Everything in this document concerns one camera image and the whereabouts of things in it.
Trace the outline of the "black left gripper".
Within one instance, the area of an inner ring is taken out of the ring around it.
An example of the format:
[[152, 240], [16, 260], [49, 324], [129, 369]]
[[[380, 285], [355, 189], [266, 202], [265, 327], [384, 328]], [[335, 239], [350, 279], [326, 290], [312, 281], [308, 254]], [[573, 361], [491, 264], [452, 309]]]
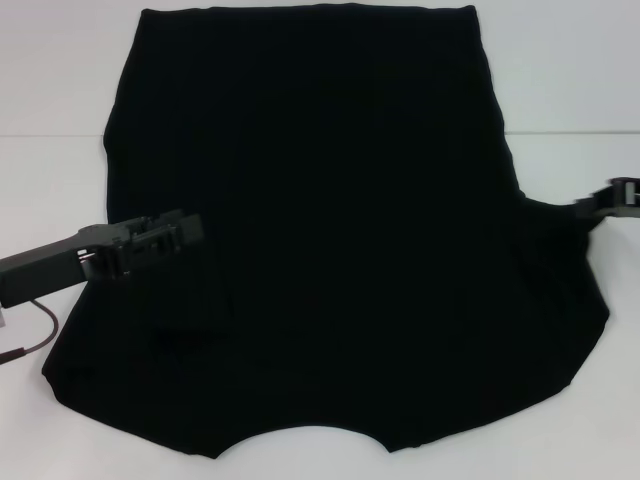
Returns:
[[201, 217], [183, 214], [181, 209], [117, 225], [84, 227], [69, 238], [2, 259], [1, 306], [12, 308], [84, 282], [86, 274], [78, 254], [81, 250], [108, 247], [108, 275], [121, 278], [202, 240]]

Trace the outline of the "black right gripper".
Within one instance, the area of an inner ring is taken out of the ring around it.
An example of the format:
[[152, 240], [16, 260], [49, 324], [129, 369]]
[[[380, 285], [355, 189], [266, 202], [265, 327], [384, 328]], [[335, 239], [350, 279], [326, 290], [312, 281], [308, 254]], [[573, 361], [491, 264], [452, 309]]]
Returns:
[[598, 191], [574, 203], [578, 218], [602, 218], [610, 214], [619, 218], [639, 218], [638, 178], [618, 177], [610, 180], [610, 191]]

